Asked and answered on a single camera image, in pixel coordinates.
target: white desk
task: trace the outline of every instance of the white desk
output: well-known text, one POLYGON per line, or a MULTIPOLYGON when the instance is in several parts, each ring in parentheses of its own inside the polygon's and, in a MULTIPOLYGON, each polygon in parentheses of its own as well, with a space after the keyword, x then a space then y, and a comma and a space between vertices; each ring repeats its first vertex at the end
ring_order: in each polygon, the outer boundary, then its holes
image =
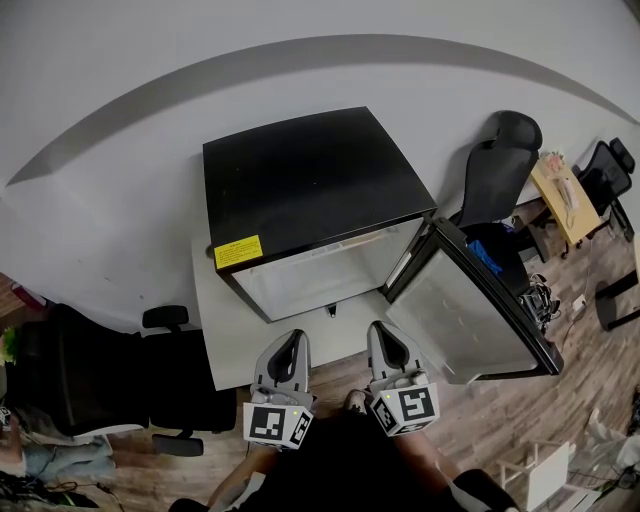
POLYGON ((265 323, 216 274, 205 255, 211 243, 206 210, 191 241, 198 309, 216 389, 253 382, 258 357, 276 338, 302 329, 311 343, 311 364, 319 366, 367 349, 367 330, 374 320, 386 320, 388 303, 378 291, 338 303, 335 318, 325 308, 272 324, 265 323))

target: white marker cube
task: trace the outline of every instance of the white marker cube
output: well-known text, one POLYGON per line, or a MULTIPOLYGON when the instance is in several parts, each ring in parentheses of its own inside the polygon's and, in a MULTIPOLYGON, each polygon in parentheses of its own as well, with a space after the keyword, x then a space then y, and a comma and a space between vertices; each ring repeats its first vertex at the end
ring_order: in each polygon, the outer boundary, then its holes
POLYGON ((313 415, 296 405, 244 404, 243 433, 247 441, 297 450, 313 415))
POLYGON ((388 436, 422 430, 440 417, 436 384, 383 389, 371 409, 388 436))

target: yellow sticker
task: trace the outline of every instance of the yellow sticker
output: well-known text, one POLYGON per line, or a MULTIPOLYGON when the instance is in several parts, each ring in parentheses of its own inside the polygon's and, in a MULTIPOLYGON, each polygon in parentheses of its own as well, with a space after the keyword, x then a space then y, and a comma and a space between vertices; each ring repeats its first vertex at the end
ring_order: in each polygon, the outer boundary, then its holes
POLYGON ((260 245, 260 237, 258 235, 221 245, 213 251, 216 255, 216 266, 218 269, 262 256, 262 246, 260 245))

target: black refrigerator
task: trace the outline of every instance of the black refrigerator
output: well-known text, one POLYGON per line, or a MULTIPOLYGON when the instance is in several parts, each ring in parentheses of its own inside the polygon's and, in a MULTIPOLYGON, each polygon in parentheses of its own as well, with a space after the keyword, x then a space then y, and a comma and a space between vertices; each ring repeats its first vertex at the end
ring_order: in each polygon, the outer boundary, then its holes
POLYGON ((377 289, 450 382, 561 371, 464 233, 434 220, 435 201, 366 107, 230 135, 203 156, 213 264, 265 322, 377 289))

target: person's arm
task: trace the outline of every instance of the person's arm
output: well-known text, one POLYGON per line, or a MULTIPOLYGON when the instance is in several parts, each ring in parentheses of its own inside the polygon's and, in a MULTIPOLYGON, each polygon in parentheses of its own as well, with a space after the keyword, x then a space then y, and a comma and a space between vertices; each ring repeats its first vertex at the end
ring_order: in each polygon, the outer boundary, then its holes
POLYGON ((0 447, 0 462, 6 464, 19 464, 22 462, 22 443, 20 441, 20 424, 15 414, 11 414, 9 420, 11 431, 9 432, 9 444, 0 447))
POLYGON ((238 467, 236 467, 213 492, 207 506, 209 508, 213 507, 218 498, 227 490, 244 483, 253 473, 262 473, 263 475, 269 473, 276 465, 278 453, 278 450, 275 448, 269 448, 267 446, 257 445, 253 447, 249 455, 247 455, 238 467))
POLYGON ((438 495, 447 489, 443 473, 451 480, 460 475, 458 467, 442 455, 422 431, 396 436, 393 440, 407 466, 429 493, 438 495))

